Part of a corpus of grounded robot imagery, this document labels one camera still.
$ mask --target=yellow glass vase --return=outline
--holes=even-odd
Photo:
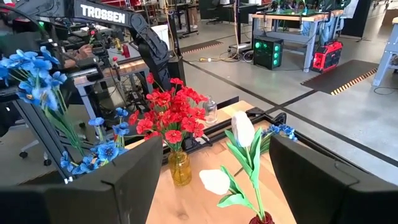
[[[174,184],[176,186],[189,184],[192,180],[192,171],[188,154],[182,150],[172,151],[168,161]]]

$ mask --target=red vase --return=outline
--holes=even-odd
[[[272,220],[272,216],[270,213],[266,212],[266,221],[263,222],[260,218],[256,215],[256,217],[252,218],[249,224],[275,224]]]

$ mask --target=white tulip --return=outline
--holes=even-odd
[[[199,177],[206,190],[213,192],[214,194],[224,195],[229,190],[229,177],[221,170],[202,170],[199,172]]]
[[[243,111],[236,112],[232,117],[231,125],[236,142],[241,147],[250,146],[256,131],[246,113]]]

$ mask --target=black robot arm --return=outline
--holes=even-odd
[[[19,0],[16,9],[37,20],[43,20],[41,17],[79,18],[129,29],[156,82],[165,90],[171,89],[167,69],[169,50],[141,14],[95,0]]]

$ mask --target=black floor mat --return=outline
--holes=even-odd
[[[337,95],[376,73],[378,64],[350,60],[329,72],[315,76],[301,84],[314,90]]]
[[[195,52],[195,51],[198,51],[198,50],[203,50],[203,49],[207,49],[207,48],[210,48],[210,47],[215,47],[215,46],[221,45],[221,44],[223,44],[223,43],[220,42],[220,41],[211,40],[211,41],[208,41],[208,42],[204,42],[204,43],[200,43],[200,44],[194,44],[194,45],[191,45],[191,46],[188,46],[188,47],[183,47],[183,48],[181,48],[181,53],[182,54],[187,54],[187,53],[190,53],[190,52]]]

